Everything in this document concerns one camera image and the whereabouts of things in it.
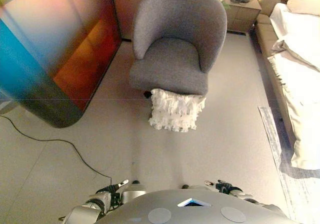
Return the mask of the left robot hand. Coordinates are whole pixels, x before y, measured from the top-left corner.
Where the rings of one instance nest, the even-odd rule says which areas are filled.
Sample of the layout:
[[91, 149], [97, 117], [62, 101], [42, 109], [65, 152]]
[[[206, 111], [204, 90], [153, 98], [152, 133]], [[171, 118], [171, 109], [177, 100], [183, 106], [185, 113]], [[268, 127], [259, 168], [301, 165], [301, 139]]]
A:
[[96, 194], [98, 193], [102, 193], [102, 192], [109, 192], [111, 193], [113, 196], [117, 196], [118, 198], [120, 198], [120, 193], [117, 193], [117, 190], [120, 189], [121, 187], [127, 185], [129, 183], [128, 179], [125, 179], [123, 181], [121, 181], [120, 183], [117, 184], [110, 184], [109, 186], [106, 186], [102, 189], [99, 189]]

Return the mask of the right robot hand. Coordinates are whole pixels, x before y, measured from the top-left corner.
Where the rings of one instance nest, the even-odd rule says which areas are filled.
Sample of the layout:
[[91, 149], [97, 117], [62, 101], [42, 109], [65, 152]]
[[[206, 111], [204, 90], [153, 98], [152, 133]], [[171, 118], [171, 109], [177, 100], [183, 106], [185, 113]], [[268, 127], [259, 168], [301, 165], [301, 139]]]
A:
[[212, 182], [209, 180], [205, 180], [204, 184], [208, 187], [214, 187], [216, 188], [220, 193], [229, 194], [232, 190], [233, 186], [232, 184], [225, 182], [223, 180], [218, 180], [217, 182]]

